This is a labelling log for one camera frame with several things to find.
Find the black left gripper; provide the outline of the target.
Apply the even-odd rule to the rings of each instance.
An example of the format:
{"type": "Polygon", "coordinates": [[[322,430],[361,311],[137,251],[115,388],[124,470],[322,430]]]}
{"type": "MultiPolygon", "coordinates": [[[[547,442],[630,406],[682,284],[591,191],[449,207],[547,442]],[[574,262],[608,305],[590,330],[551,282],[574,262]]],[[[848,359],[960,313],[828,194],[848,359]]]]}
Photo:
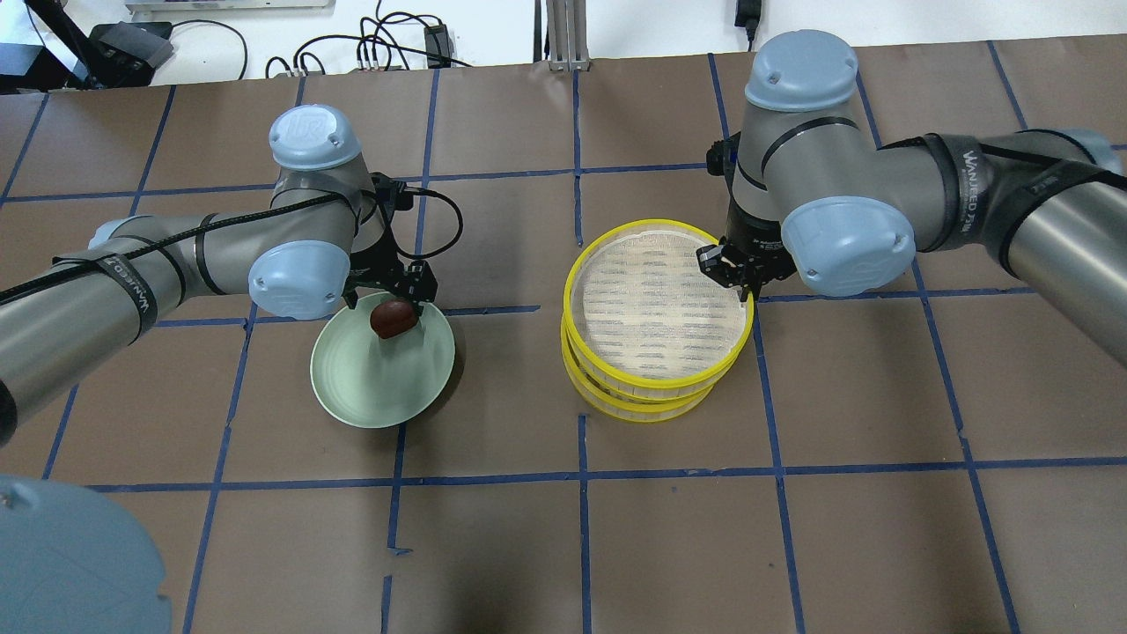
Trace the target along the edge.
{"type": "Polygon", "coordinates": [[[345,284],[345,302],[355,305],[361,288],[387,291],[411,305],[433,304],[438,296],[438,278],[421,255],[406,252],[394,236],[394,213],[410,211],[419,194],[405,181],[385,173],[371,175],[372,187],[362,191],[372,208],[363,229],[380,229],[373,245],[350,253],[350,273],[345,284]]]}

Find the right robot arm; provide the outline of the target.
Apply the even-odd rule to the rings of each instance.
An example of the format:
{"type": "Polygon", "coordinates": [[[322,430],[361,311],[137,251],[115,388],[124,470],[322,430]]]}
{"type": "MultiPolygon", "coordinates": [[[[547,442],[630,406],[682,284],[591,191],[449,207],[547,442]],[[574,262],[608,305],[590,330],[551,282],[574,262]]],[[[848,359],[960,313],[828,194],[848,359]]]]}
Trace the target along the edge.
{"type": "Polygon", "coordinates": [[[701,273],[740,300],[799,276],[826,297],[889,284],[915,256],[979,244],[1124,361],[1124,168],[1090,130],[929,133],[870,148],[853,119],[857,52],[825,32],[755,54],[743,128],[709,149],[730,196],[701,273]]]}

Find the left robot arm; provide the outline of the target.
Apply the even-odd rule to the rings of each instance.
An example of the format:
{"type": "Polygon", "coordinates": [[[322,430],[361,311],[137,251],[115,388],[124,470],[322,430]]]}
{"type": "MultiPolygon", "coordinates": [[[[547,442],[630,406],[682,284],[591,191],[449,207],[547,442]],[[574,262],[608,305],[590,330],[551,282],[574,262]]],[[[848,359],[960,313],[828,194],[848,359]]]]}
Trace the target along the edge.
{"type": "Polygon", "coordinates": [[[269,148],[281,175],[267,209],[109,221],[85,250],[3,291],[3,443],[186,301],[246,294],[310,321],[355,306],[361,288],[416,312],[436,298],[428,256],[408,253],[392,230],[418,189],[370,172],[349,117],[291,108],[270,124],[269,148]]]}

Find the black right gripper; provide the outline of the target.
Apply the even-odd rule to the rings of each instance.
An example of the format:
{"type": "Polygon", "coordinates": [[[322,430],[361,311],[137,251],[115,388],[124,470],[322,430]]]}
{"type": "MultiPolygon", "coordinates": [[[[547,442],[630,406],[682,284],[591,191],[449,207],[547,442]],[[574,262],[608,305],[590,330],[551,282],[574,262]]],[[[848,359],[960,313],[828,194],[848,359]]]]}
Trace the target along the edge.
{"type": "Polygon", "coordinates": [[[701,273],[725,288],[740,289],[740,300],[758,300],[769,282],[793,274],[781,222],[767,189],[740,164],[740,132],[715,142],[706,157],[707,173],[722,177],[729,193],[726,233],[713,245],[696,249],[701,273]]]}

